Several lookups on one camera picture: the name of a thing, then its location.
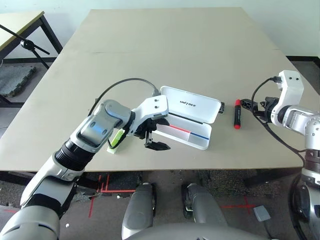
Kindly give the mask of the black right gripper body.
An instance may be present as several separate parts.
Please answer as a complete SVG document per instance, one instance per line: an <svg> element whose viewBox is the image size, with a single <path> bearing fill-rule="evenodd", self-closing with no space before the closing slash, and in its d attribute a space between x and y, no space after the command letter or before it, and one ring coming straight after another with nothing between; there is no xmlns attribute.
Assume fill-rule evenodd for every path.
<svg viewBox="0 0 320 240"><path fill-rule="evenodd" d="M267 117L268 117L268 123L271 123L271 113L273 111L273 108L276 105L276 98L275 97L268 97L266 96L264 101L260 102L260 105L264 108L263 111L266 112Z"/></svg>

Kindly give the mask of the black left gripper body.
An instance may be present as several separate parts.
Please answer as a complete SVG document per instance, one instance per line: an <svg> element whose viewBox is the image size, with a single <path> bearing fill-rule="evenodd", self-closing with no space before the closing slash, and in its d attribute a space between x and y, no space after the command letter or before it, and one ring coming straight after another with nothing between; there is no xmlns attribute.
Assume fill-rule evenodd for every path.
<svg viewBox="0 0 320 240"><path fill-rule="evenodd" d="M157 129L156 120L146 119L142 124L138 126L135 131L135 136L141 140L145 140L145 143L153 142L152 132Z"/></svg>

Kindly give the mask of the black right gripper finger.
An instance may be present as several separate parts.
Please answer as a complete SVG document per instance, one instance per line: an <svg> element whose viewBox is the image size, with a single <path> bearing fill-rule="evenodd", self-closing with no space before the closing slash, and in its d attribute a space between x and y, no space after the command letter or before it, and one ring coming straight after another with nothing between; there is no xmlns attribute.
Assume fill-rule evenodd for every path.
<svg viewBox="0 0 320 240"><path fill-rule="evenodd" d="M258 109L258 103L255 101L252 101L251 99L241 99L240 100L241 106L246 110L257 110Z"/></svg>
<svg viewBox="0 0 320 240"><path fill-rule="evenodd" d="M267 123L268 122L268 116L265 111L254 110L252 112L252 114L260 123Z"/></svg>

